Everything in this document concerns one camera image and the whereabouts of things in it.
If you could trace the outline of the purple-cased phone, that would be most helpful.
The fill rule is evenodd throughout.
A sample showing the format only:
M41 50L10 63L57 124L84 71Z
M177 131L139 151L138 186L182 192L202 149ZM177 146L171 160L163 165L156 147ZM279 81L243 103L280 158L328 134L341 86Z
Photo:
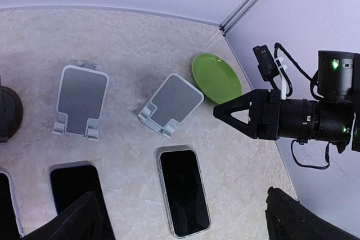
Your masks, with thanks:
M10 174L1 168L1 239L22 239L23 230Z

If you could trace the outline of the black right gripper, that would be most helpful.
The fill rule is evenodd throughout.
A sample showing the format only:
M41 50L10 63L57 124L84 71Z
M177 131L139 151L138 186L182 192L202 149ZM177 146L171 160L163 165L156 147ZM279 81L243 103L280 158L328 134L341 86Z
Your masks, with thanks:
M215 106L213 116L252 139L278 140L280 105L280 90L256 89ZM247 123L232 116L245 110L249 111Z

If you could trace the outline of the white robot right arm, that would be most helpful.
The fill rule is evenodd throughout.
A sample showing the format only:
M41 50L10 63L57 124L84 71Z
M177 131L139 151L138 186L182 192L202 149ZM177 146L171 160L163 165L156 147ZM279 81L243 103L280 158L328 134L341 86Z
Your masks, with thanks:
M318 70L310 80L319 97L288 99L279 89L256 89L217 105L215 118L252 139L292 143L323 141L343 153L359 151L359 54L319 51Z

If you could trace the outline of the round dark wooden stand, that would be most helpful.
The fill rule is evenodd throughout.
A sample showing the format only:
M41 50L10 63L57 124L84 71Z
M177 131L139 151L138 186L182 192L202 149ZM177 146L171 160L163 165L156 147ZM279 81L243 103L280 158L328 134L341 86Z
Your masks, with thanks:
M1 85L1 143L6 143L19 129L24 109L19 95Z

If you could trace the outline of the silver folding phone stand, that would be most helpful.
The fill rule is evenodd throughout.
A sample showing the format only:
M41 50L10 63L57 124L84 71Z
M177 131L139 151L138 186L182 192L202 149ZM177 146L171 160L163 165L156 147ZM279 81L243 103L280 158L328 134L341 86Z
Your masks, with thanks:
M104 107L109 76L88 61L66 65L60 78L52 134L72 134L98 141L98 125Z

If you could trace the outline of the blue phone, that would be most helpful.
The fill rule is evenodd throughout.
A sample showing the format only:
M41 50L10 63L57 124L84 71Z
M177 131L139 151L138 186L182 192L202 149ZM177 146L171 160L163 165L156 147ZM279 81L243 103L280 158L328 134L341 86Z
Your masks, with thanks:
M50 172L53 200L57 213L61 213L86 192L94 191L100 213L107 217L98 171L91 164L57 167Z

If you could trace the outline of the black phone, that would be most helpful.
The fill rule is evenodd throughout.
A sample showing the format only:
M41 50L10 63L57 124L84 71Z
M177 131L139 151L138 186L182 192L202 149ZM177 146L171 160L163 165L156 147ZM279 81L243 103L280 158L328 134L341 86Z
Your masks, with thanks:
M160 147L156 164L173 237L184 239L208 230L212 222L196 151L186 145Z

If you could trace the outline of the clear acrylic phone stand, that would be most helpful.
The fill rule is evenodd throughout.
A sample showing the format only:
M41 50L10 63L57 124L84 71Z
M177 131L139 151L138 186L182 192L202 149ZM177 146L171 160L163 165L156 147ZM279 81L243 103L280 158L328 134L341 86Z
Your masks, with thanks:
M204 95L176 73L169 74L138 113L140 122L170 139L178 124L204 101Z

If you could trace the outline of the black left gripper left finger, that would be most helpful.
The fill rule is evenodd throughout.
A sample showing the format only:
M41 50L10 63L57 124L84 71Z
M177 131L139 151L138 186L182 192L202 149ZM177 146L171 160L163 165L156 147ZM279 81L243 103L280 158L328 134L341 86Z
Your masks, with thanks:
M104 197L88 191L23 239L115 239Z

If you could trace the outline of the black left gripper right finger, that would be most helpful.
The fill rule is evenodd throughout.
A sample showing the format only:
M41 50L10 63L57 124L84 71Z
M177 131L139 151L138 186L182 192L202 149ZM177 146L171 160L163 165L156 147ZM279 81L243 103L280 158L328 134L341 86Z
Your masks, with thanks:
M270 187L266 200L268 236L274 239L358 239L321 219L279 188Z

